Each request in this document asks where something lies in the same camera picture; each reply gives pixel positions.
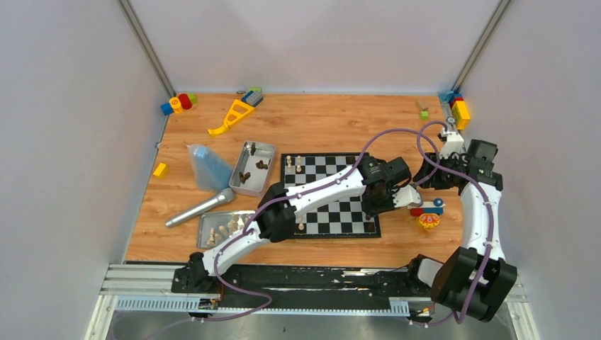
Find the black silver chess board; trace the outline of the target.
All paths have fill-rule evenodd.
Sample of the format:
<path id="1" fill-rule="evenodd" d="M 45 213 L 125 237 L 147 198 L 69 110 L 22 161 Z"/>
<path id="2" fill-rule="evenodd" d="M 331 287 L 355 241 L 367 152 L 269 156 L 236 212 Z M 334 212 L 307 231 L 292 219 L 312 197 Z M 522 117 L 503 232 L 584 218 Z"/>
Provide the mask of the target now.
<path id="1" fill-rule="evenodd" d="M 353 165 L 358 152 L 283 153 L 281 182 L 285 187 L 322 180 Z M 293 239 L 379 238 L 377 217 L 367 217 L 361 196 L 348 197 L 320 206 L 299 217 Z"/>

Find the tin box with dark pieces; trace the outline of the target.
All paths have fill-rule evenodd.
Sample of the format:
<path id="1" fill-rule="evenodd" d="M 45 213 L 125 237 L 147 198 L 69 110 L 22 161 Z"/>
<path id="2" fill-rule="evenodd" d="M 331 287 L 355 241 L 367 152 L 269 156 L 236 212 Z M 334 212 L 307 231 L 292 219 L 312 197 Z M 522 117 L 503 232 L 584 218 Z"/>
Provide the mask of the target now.
<path id="1" fill-rule="evenodd" d="M 230 188 L 239 195 L 261 197 L 269 186 L 275 156 L 274 145 L 246 141 L 230 177 Z"/>

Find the tin lid with light pieces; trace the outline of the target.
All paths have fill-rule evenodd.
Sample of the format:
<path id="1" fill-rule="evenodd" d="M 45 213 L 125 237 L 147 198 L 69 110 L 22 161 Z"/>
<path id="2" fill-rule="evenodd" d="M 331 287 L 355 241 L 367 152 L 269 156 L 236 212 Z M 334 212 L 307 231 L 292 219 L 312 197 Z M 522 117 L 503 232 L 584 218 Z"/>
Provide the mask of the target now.
<path id="1" fill-rule="evenodd" d="M 198 225 L 196 246 L 199 249 L 212 249 L 234 236 L 244 228 L 254 210 L 234 210 L 207 212 L 201 215 Z"/>

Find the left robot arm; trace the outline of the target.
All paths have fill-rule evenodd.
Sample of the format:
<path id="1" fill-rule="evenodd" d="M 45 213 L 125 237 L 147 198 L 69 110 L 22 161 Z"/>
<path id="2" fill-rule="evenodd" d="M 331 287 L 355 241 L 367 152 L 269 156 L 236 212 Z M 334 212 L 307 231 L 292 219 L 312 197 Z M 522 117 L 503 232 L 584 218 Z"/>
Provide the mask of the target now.
<path id="1" fill-rule="evenodd" d="M 230 236 L 205 252 L 190 255 L 187 286 L 210 292 L 217 276 L 256 248 L 282 242 L 295 231 L 296 220 L 304 214 L 337 200 L 360 197 L 361 210 L 369 217 L 422 204 L 411 184 L 411 173 L 398 157 L 390 162 L 360 154 L 356 161 L 337 173 L 301 186 L 272 185 L 257 211 Z"/>

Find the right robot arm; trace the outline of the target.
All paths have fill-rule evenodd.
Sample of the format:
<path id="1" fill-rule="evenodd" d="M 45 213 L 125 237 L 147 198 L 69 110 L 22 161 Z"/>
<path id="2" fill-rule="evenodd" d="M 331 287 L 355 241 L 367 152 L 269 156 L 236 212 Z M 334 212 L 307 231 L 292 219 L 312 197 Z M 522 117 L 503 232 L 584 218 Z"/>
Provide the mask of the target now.
<path id="1" fill-rule="evenodd" d="M 413 295 L 428 290 L 433 302 L 457 313 L 489 322 L 517 280 L 500 245 L 498 206 L 502 175 L 493 170 L 498 147 L 471 140 L 464 153 L 449 157 L 428 152 L 414 181 L 421 188 L 457 188 L 464 219 L 462 245 L 445 261 L 417 255 L 408 265 L 405 286 Z"/>

